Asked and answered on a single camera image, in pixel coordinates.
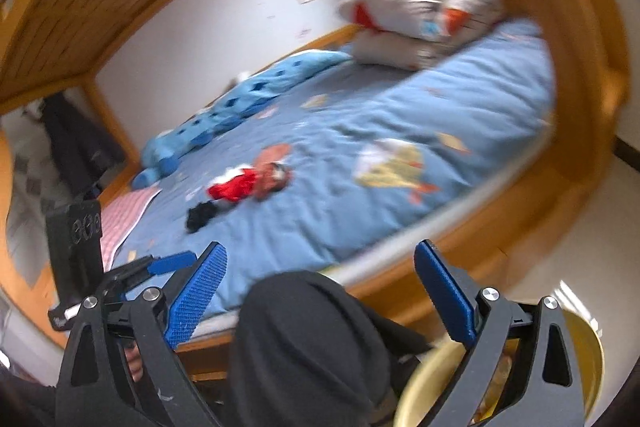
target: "floor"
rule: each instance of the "floor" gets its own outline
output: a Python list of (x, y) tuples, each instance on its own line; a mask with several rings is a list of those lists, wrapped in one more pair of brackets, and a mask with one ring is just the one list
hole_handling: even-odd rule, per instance
[(616, 158), (556, 251), (509, 295), (524, 301), (560, 292), (574, 303), (577, 297), (583, 313), (588, 311), (597, 321), (593, 325), (602, 331), (606, 373), (588, 425), (616, 396), (640, 356), (639, 219), (640, 172)]

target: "wooden bed frame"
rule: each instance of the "wooden bed frame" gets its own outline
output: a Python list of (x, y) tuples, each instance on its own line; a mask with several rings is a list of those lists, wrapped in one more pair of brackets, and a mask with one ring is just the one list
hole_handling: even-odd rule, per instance
[[(114, 52), (171, 0), (0, 0), (0, 114), (79, 86), (127, 152), (127, 168), (101, 196), (127, 190), (139, 152), (95, 84)], [(543, 28), (556, 70), (558, 101), (552, 143), (511, 187), (463, 224), (434, 238), (447, 258), (482, 283), (516, 283), (558, 242), (601, 180), (611, 158), (618, 111), (628, 91), (623, 24), (615, 0), (506, 0), (511, 12)], [(354, 26), (305, 47), (349, 40)], [(0, 131), (0, 287), (51, 340), (63, 346), (46, 311), (53, 282), (46, 267), (34, 287), (16, 271), (6, 245), (12, 159)], [(437, 327), (411, 257), (348, 288), (383, 315), (426, 333)], [(224, 376), (231, 337), (184, 344), (180, 357), (194, 380)]]

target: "blue comforter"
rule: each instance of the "blue comforter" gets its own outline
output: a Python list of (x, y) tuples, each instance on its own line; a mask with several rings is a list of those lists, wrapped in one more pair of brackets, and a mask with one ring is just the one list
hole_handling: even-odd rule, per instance
[[(553, 104), (546, 44), (529, 20), (498, 25), (430, 71), (345, 62), (185, 156), (114, 265), (131, 250), (200, 253), (219, 241), (228, 271), (204, 317), (234, 309), (258, 279), (340, 263), (463, 196), (524, 150)], [(292, 146), (289, 186), (186, 233), (210, 179), (280, 142)]]

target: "blue stuffed toy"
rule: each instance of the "blue stuffed toy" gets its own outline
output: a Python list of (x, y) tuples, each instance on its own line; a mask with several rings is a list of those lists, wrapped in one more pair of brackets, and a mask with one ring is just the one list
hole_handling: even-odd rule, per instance
[(213, 139), (216, 123), (216, 118), (203, 112), (175, 129), (162, 132), (149, 140), (140, 158), (144, 170), (133, 178), (131, 188), (138, 190), (150, 187), (177, 171), (182, 156), (197, 147), (203, 147)]
[(254, 74), (213, 106), (149, 140), (142, 150), (144, 170), (133, 178), (131, 188), (149, 187), (173, 174), (180, 165), (180, 158), (191, 150), (203, 147), (214, 136), (237, 127), (268, 107), (283, 92), (350, 58), (351, 55), (342, 52), (309, 50), (290, 55), (271, 68)]

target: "pink blanket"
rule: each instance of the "pink blanket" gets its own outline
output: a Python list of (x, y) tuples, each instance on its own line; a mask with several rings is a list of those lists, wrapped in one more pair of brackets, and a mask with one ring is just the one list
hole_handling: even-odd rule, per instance
[(111, 201), (102, 211), (102, 265), (110, 270), (116, 250), (138, 224), (151, 200), (160, 193), (160, 188), (149, 187), (134, 190)]

